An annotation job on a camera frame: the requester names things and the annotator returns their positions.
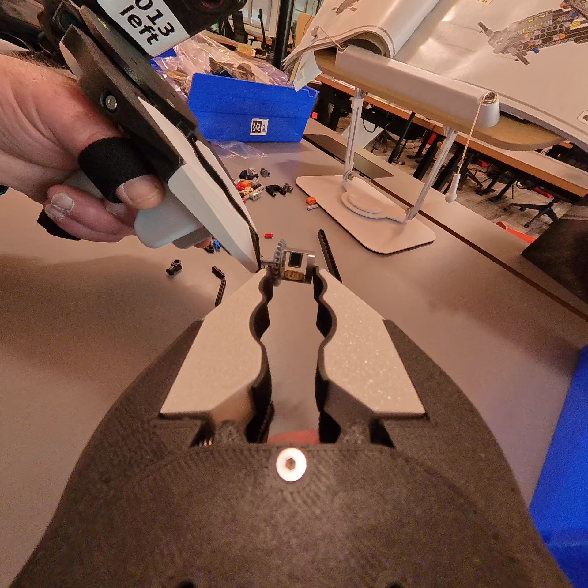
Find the wooden background desk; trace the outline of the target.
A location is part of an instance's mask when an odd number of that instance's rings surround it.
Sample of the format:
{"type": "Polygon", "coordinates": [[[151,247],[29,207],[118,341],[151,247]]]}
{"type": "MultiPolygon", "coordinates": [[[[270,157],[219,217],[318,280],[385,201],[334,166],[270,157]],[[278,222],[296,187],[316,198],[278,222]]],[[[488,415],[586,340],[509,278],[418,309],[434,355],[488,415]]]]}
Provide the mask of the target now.
{"type": "MultiPolygon", "coordinates": [[[[315,81],[331,86],[350,96],[353,95],[355,90],[349,84],[345,84],[344,82],[324,75],[319,75],[315,81]]],[[[366,95],[364,101],[367,104],[379,107],[388,113],[398,115],[405,120],[408,120],[409,118],[409,111],[398,108],[389,104],[385,100],[381,100],[370,94],[366,95]]],[[[432,130],[437,134],[444,134],[443,126],[437,124],[435,121],[430,121],[421,115],[416,114],[413,122],[427,130],[432,130]]],[[[535,151],[503,150],[474,137],[471,139],[469,147],[488,157],[514,167],[521,172],[527,173],[528,175],[575,194],[578,197],[584,197],[587,194],[586,171],[562,163],[553,158],[549,158],[542,153],[535,151]]]]}

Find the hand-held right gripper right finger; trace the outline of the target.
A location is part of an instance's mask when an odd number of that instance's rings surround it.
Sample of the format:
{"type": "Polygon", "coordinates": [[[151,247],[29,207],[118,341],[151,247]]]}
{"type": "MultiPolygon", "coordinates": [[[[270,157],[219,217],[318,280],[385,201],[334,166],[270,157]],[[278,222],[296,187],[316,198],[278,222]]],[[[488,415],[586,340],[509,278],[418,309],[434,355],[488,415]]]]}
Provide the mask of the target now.
{"type": "Polygon", "coordinates": [[[319,347],[315,396],[319,427],[342,432],[355,422],[420,418],[426,413],[385,320],[327,270],[317,268],[319,347]]]}

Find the clear plastic bag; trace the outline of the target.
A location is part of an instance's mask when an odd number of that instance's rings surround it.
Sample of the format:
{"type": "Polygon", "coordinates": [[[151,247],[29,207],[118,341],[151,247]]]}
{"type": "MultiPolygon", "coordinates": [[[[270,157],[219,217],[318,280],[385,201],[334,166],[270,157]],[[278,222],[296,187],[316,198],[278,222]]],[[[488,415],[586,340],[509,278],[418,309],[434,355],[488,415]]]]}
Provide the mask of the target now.
{"type": "Polygon", "coordinates": [[[248,145],[247,143],[238,141],[210,141],[211,148],[221,158],[233,159],[251,159],[251,158],[266,158],[266,153],[248,145]]]}

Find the person's left hand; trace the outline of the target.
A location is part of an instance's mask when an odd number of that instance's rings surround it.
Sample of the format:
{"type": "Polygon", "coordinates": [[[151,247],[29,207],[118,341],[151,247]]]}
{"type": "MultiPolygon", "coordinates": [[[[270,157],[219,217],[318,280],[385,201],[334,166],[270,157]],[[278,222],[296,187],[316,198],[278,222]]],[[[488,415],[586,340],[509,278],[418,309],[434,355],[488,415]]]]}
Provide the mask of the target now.
{"type": "Polygon", "coordinates": [[[63,183],[77,170],[77,157],[87,146],[124,136],[74,78],[1,55],[1,185],[40,203],[48,227],[58,235],[119,242],[134,234],[139,210],[162,202],[165,187],[151,175],[117,187],[121,203],[63,183]]]}

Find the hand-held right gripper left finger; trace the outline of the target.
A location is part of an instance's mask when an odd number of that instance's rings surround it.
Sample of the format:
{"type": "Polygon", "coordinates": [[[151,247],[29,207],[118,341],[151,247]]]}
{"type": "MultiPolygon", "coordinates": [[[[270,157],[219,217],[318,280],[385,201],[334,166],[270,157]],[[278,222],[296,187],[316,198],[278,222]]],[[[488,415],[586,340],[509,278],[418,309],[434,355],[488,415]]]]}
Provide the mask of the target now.
{"type": "Polygon", "coordinates": [[[164,417],[194,416],[216,428],[232,420],[242,432],[271,400],[261,336],[269,326],[273,279],[259,271],[202,321],[161,407],[164,417]]]}

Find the white book stand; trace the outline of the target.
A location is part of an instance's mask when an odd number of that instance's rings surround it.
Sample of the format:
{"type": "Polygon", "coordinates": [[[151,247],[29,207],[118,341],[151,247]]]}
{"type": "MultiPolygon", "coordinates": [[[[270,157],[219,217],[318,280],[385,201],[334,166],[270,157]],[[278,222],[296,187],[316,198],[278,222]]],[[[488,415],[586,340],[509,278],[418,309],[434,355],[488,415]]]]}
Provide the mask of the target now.
{"type": "Polygon", "coordinates": [[[434,164],[416,203],[407,210],[367,180],[356,178],[354,157],[366,92],[441,123],[447,132],[441,156],[446,156],[460,132],[510,151],[544,148],[563,136],[561,131],[548,130],[546,123],[522,123],[501,115],[495,92],[365,49],[348,45],[336,52],[316,51],[313,57],[321,72],[355,87],[352,121],[343,172],[300,176],[296,184],[360,244],[377,254],[397,254],[435,240],[434,232],[415,218],[441,162],[434,164]]]}

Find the blue bin with square tag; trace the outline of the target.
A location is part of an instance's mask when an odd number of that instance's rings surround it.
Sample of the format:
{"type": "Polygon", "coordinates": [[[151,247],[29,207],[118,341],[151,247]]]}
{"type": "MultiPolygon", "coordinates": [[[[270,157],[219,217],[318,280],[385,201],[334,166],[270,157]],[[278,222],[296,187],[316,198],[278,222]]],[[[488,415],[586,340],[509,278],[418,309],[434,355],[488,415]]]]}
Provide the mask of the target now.
{"type": "Polygon", "coordinates": [[[209,141],[298,143],[319,92],[195,73],[187,105],[209,141]]]}

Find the long black lego beam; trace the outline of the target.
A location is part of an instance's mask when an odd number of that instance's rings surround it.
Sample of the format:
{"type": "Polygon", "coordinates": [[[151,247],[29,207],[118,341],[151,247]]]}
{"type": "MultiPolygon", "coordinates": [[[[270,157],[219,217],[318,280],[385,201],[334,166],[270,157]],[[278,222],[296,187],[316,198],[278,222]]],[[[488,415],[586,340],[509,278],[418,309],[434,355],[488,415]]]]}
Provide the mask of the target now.
{"type": "Polygon", "coordinates": [[[341,274],[337,267],[336,261],[334,259],[334,254],[330,247],[329,241],[327,239],[326,233],[323,229],[320,229],[317,234],[318,241],[322,250],[322,254],[326,263],[327,271],[340,283],[342,283],[341,274]]]}

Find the grey lego differential gear assembly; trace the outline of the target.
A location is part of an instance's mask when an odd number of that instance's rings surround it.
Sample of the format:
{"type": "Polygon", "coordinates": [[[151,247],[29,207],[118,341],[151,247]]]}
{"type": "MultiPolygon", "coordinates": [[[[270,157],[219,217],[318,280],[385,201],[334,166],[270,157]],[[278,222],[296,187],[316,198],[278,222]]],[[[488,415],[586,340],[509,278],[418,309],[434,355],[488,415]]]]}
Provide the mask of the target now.
{"type": "Polygon", "coordinates": [[[278,241],[270,265],[270,274],[274,286],[283,281],[309,284],[315,271],[315,252],[292,249],[286,241],[278,241]]]}

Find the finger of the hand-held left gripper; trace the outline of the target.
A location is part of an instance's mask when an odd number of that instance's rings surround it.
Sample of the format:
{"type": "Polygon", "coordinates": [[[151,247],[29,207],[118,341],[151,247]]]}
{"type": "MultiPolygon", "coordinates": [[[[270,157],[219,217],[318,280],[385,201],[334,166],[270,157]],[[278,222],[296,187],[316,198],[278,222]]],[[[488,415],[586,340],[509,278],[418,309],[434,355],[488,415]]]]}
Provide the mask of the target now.
{"type": "MultiPolygon", "coordinates": [[[[213,228],[216,218],[208,216],[211,210],[206,197],[213,196],[211,177],[195,154],[195,139],[189,140],[147,101],[140,98],[139,102],[154,120],[156,127],[171,141],[182,163],[166,180],[166,195],[162,203],[156,208],[138,213],[138,239],[151,248],[169,243],[188,248],[204,240],[205,233],[208,233],[220,242],[217,233],[221,230],[213,228]]],[[[226,246],[221,242],[220,244],[231,254],[226,246]]],[[[260,269],[260,260],[235,259],[252,273],[260,269]]]]}
{"type": "Polygon", "coordinates": [[[211,177],[213,196],[206,200],[208,216],[216,218],[213,228],[221,231],[217,238],[235,258],[260,260],[258,232],[228,170],[204,139],[195,139],[195,154],[211,177]]]}

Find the pile of mixed lego pieces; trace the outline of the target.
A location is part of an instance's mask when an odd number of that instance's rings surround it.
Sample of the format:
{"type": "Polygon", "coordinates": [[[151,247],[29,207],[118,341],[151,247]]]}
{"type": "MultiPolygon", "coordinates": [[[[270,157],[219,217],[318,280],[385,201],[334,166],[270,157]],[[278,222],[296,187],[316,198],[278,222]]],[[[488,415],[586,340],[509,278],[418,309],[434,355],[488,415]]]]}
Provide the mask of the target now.
{"type": "Polygon", "coordinates": [[[268,168],[262,167],[258,171],[250,166],[242,170],[233,183],[244,202],[257,201],[263,194],[275,198],[276,195],[287,196],[293,192],[293,186],[287,182],[281,185],[267,183],[270,177],[271,171],[268,168]]]}

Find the lego instruction booklet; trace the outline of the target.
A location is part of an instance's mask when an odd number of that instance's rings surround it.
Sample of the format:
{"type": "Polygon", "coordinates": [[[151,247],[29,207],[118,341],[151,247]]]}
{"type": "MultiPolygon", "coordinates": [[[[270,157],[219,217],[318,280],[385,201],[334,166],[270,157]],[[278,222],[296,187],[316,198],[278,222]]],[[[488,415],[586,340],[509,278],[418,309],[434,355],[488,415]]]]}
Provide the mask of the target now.
{"type": "Polygon", "coordinates": [[[345,45],[496,92],[587,150],[587,1],[323,1],[283,65],[345,45]]]}

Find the clear plastic bags in bin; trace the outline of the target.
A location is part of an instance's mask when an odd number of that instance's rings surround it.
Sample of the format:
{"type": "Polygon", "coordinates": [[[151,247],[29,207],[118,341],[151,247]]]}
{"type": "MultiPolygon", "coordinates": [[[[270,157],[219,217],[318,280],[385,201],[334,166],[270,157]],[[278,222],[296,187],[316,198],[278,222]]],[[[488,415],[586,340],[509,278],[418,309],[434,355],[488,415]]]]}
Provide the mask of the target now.
{"type": "Polygon", "coordinates": [[[187,96],[195,74],[216,75],[241,81],[293,88],[289,75],[258,56],[242,43],[226,47],[202,33],[152,60],[160,77],[187,96]]]}

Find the plain blue bin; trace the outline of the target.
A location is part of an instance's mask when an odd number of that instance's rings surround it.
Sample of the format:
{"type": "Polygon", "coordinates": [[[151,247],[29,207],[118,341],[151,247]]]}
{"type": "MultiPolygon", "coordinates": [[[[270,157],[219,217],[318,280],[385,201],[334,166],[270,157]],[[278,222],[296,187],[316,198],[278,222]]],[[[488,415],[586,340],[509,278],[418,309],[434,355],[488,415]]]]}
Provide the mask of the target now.
{"type": "Polygon", "coordinates": [[[587,347],[579,354],[530,514],[571,584],[587,587],[587,347]]]}

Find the black office chair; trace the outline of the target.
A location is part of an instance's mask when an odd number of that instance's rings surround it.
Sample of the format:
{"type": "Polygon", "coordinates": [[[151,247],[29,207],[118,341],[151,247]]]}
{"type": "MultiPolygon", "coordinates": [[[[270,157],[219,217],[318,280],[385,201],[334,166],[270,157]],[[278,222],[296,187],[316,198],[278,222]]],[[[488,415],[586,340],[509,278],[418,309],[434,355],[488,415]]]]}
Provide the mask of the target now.
{"type": "Polygon", "coordinates": [[[538,221],[541,217],[547,217],[550,221],[555,222],[558,220],[558,216],[554,211],[553,207],[555,204],[562,202],[558,197],[550,197],[548,198],[548,202],[545,204],[537,204],[537,203],[509,203],[505,208],[505,212],[511,212],[511,210],[518,209],[520,212],[524,212],[526,210],[533,210],[537,213],[531,219],[529,219],[523,227],[528,229],[531,225],[538,221]]]}

